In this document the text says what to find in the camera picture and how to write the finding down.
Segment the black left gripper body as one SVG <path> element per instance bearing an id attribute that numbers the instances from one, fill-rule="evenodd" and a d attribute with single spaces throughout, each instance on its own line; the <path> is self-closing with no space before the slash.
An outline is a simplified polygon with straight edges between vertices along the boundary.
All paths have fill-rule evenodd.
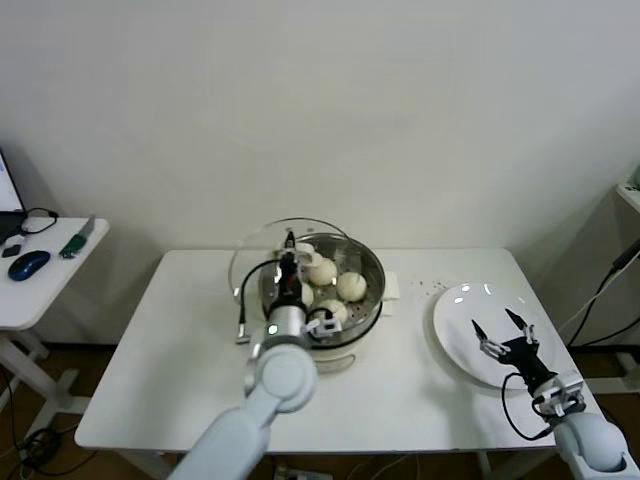
<path id="1" fill-rule="evenodd" d="M 302 283 L 298 276 L 298 266 L 291 258 L 282 258 L 279 263 L 281 277 L 278 282 L 277 306 L 303 306 Z"/>

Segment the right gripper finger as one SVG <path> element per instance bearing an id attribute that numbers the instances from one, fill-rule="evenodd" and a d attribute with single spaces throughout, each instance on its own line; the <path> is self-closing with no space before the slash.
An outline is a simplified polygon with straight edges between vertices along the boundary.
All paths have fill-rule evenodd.
<path id="1" fill-rule="evenodd" d="M 538 340 L 535 336 L 533 324 L 528 324 L 520 315 L 508 308 L 505 309 L 505 312 L 514 323 L 514 325 L 518 328 L 518 330 L 523 334 L 528 344 L 538 343 Z"/>
<path id="2" fill-rule="evenodd" d="M 480 350 L 487 356 L 502 356 L 504 354 L 503 346 L 491 340 L 474 319 L 472 319 L 471 322 L 475 331 L 475 335 L 480 342 Z"/>

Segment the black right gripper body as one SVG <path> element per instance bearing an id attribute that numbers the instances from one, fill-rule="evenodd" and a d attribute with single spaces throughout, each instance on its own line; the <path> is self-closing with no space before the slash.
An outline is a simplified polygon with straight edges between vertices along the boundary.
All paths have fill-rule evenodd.
<path id="1" fill-rule="evenodd" d="M 541 385 L 557 376 L 538 357 L 539 344 L 529 343 L 525 337 L 518 337 L 501 344 L 506 353 L 499 355 L 499 362 L 514 366 L 522 376 L 528 391 L 536 391 Z"/>

